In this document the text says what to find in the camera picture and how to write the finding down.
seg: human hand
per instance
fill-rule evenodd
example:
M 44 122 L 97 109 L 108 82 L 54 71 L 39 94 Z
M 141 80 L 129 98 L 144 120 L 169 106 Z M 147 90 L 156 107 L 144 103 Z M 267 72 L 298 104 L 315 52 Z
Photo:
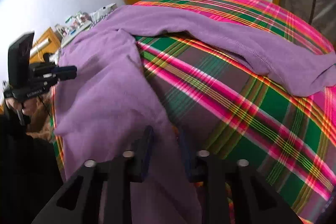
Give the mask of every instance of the human hand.
M 37 109 L 37 98 L 32 98 L 23 103 L 24 109 L 22 109 L 22 104 L 16 101 L 14 98 L 6 99 L 6 104 L 9 108 L 14 110 L 22 110 L 22 113 L 27 116 L 32 116 Z

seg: person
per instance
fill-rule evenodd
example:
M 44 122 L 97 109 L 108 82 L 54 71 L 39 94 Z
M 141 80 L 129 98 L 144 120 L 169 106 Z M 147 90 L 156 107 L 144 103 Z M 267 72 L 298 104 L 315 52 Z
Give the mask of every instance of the person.
M 53 145 L 26 134 L 16 110 L 26 124 L 36 110 L 36 98 L 24 102 L 6 99 L 0 115 L 0 223 L 28 224 L 63 184 Z

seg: bed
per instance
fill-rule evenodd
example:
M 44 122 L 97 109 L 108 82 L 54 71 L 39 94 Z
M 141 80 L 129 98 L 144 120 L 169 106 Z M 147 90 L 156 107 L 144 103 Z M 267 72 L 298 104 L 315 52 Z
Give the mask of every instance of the bed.
M 334 51 L 317 30 L 265 0 L 143 0 L 135 5 L 174 7 L 258 28 L 317 55 Z M 335 195 L 336 86 L 307 98 L 293 97 L 220 49 L 186 34 L 135 38 L 144 75 L 171 123 L 194 132 L 204 149 L 222 159 L 247 159 L 305 223 L 315 222 Z M 167 57 L 177 65 L 167 62 Z M 180 64 L 189 70 L 182 70 Z M 200 71 L 210 78 L 199 80 Z M 198 100 L 183 92 L 186 83 L 194 87 Z M 221 92 L 215 85 L 222 87 Z M 51 91 L 55 128 L 56 92 L 57 88 Z M 214 109 L 204 107 L 205 96 L 219 103 L 220 119 Z M 67 164 L 63 140 L 54 134 L 52 138 L 63 172 Z

